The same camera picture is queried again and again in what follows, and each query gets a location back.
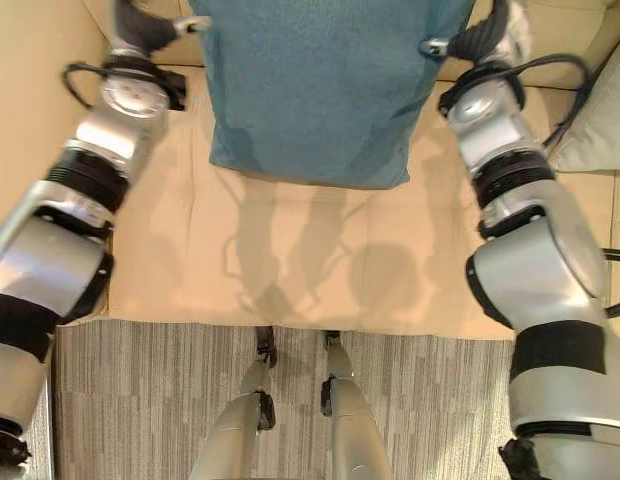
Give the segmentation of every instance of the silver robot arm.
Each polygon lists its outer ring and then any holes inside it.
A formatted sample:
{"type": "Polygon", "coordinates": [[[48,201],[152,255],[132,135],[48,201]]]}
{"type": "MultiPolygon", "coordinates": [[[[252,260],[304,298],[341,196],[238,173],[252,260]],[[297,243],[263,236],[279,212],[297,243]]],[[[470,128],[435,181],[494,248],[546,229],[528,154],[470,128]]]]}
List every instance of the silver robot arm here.
{"type": "Polygon", "coordinates": [[[209,23],[153,17],[124,0],[112,7],[103,67],[67,71],[104,77],[97,104],[83,102],[89,112],[60,160],[0,226],[0,470],[18,470],[29,456],[19,436],[47,375],[55,326],[95,307],[114,265],[107,243],[115,214],[164,136],[168,110],[184,108],[184,78],[150,56],[209,23]]]}
{"type": "Polygon", "coordinates": [[[474,62],[441,98],[481,207],[486,243],[468,259],[470,289],[511,328],[511,425],[500,454],[515,480],[620,480],[620,340],[602,305],[601,249],[573,196],[521,115],[516,75],[527,61],[524,5],[496,0],[492,15],[431,55],[474,62]]]}

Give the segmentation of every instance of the beige couch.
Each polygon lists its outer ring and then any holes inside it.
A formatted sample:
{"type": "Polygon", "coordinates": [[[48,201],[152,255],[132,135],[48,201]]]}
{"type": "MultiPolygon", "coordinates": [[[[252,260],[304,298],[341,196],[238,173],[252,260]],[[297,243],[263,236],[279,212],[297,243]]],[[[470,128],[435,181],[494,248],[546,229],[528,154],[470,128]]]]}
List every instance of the beige couch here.
{"type": "MultiPolygon", "coordinates": [[[[186,0],[150,10],[187,14],[186,0]]],[[[620,40],[620,2],[529,0],[534,55],[570,51],[593,67],[620,40]]],[[[98,63],[106,0],[0,0],[0,219],[55,160],[81,117],[58,80],[62,65],[98,63]]],[[[473,20],[485,16],[479,0],[473,20]]],[[[463,275],[481,243],[478,210],[437,96],[465,65],[441,71],[413,135],[412,181],[370,192],[292,185],[212,167],[214,124],[196,39],[157,56],[188,77],[186,113],[130,194],[113,239],[118,269],[103,314],[139,321],[280,324],[395,334],[510,338],[486,319],[463,275]]],[[[539,137],[564,114],[578,76],[525,76],[525,111],[539,137]]],[[[94,95],[94,79],[82,82],[94,95]]],[[[620,174],[566,174],[603,246],[620,247],[620,174]]],[[[620,267],[611,270],[620,298],[620,267]]],[[[620,320],[615,322],[620,332],[620,320]]]]}

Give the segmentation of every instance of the gray pillow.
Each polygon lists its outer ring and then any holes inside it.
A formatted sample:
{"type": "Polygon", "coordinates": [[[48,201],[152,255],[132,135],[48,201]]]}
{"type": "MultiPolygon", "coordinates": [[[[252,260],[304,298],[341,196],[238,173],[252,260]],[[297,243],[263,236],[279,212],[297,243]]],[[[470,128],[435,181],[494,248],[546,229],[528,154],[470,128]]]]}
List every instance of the gray pillow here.
{"type": "Polygon", "coordinates": [[[620,44],[550,163],[564,172],[620,170],[620,44]]]}
{"type": "Polygon", "coordinates": [[[439,68],[419,44],[473,0],[190,0],[216,128],[210,161],[303,182],[408,181],[408,141],[439,68]]]}

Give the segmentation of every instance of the gray carpet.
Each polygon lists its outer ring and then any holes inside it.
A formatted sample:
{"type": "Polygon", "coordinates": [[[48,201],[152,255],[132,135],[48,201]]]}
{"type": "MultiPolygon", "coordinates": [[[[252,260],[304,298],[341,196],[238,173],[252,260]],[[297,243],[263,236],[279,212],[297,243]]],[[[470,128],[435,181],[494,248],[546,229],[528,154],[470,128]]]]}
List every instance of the gray carpet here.
{"type": "MultiPolygon", "coordinates": [[[[255,476],[330,478],[319,412],[318,332],[275,329],[277,427],[258,439],[255,476]]],[[[396,479],[505,479],[508,342],[345,333],[396,479]]],[[[197,447],[254,355],[253,331],[99,321],[61,329],[57,478],[187,479],[197,447]]]]}

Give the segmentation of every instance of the couch armrest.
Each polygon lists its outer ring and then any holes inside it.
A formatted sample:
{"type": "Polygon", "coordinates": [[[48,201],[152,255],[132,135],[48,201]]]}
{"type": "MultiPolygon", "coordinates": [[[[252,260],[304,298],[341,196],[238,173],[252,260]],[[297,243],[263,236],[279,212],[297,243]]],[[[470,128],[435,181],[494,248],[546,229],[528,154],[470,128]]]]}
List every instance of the couch armrest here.
{"type": "MultiPolygon", "coordinates": [[[[104,45],[81,0],[0,0],[0,221],[84,115],[61,84],[63,66],[99,63],[104,45]]],[[[77,77],[93,97],[98,78],[77,77]]]]}

